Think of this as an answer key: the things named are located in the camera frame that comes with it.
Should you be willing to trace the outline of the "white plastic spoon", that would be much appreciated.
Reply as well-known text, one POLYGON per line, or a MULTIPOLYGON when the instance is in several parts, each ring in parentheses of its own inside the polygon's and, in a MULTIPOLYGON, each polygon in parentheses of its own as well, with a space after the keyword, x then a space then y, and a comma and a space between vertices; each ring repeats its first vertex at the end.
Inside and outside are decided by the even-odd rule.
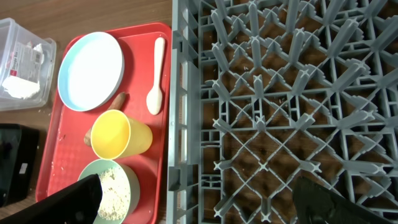
POLYGON ((160 89, 160 77, 164 59, 165 39, 159 37, 154 44, 154 82, 147 94, 146 104, 150 114, 157 115, 162 105, 163 93, 160 89))

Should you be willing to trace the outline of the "yellow plastic cup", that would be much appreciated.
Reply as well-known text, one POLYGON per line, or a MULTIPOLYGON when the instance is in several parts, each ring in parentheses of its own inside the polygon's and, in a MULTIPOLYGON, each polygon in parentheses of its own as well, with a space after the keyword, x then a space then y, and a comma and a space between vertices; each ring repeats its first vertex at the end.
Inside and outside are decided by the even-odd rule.
POLYGON ((114 160, 146 152, 153 134, 145 123, 128 117, 120 110, 108 110, 94 122, 90 143, 100 158, 114 160))

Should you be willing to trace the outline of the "large light blue plate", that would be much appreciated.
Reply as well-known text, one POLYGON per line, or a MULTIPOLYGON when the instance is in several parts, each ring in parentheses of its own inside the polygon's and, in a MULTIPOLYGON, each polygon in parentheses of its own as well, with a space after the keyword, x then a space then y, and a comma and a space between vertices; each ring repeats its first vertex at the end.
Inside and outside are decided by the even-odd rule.
POLYGON ((58 73, 58 94, 73 111, 89 111, 105 104, 119 88, 124 55, 109 33, 92 32, 75 42, 58 73))

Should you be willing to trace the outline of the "green bowl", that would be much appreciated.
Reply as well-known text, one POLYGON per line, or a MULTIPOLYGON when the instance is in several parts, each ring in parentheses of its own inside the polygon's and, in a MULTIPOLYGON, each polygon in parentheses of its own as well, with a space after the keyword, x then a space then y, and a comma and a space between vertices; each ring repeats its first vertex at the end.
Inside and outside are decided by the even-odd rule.
POLYGON ((125 176, 128 179, 129 182, 129 188, 130 188, 130 193, 131 193, 131 198, 130 198, 130 205, 129 205, 129 210, 124 218, 121 220, 115 220, 115 221, 109 221, 102 219, 98 214, 96 218, 94 219, 94 224, 120 224, 123 223, 123 221, 127 218, 128 215, 130 215, 137 207, 140 199, 140 185, 139 181, 137 178, 136 173, 128 166, 124 164, 120 164, 116 161, 112 160, 104 160, 104 159, 97 159, 91 163, 89 163, 81 172, 79 176, 79 180, 88 177, 91 174, 97 174, 99 176, 100 173, 105 171, 106 169, 112 168, 112 167, 120 167, 124 170, 125 176))

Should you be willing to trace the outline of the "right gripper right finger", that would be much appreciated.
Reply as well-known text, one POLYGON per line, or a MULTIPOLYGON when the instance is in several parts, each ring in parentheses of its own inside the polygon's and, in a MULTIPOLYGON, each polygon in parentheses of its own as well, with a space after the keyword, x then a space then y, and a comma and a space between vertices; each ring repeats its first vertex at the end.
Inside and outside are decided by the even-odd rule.
POLYGON ((300 224, 391 224, 306 177, 296 180, 293 201, 300 224))

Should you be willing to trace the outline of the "white rice pile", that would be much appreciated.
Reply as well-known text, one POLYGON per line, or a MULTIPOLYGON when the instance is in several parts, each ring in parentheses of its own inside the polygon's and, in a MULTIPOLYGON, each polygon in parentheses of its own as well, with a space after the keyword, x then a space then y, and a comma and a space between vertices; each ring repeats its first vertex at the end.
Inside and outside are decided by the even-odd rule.
POLYGON ((106 169, 99 174, 102 199, 98 215, 105 220, 115 221, 124 218, 130 205, 130 188, 124 170, 120 167, 106 169))

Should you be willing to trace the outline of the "brown carrot piece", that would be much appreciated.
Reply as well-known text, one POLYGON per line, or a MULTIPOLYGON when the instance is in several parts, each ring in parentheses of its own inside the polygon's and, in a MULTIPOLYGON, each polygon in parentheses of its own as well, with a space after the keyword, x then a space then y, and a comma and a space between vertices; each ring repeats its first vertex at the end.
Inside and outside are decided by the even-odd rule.
MULTIPOLYGON (((108 107, 107 111, 109 110, 120 110, 126 100, 126 96, 127 94, 125 92, 121 92, 119 93, 115 99, 113 100, 113 102, 110 104, 110 106, 108 107)), ((92 132, 93 127, 91 127, 89 130, 87 130, 85 136, 84 136, 84 143, 91 147, 91 132, 92 132)))

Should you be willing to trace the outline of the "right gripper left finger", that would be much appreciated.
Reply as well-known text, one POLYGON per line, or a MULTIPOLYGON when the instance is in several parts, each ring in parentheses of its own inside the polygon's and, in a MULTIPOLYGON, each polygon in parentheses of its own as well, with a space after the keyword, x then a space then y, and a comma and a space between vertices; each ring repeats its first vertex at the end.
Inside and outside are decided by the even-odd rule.
POLYGON ((1 220, 1 224, 93 223, 103 191, 91 174, 63 190, 1 220))

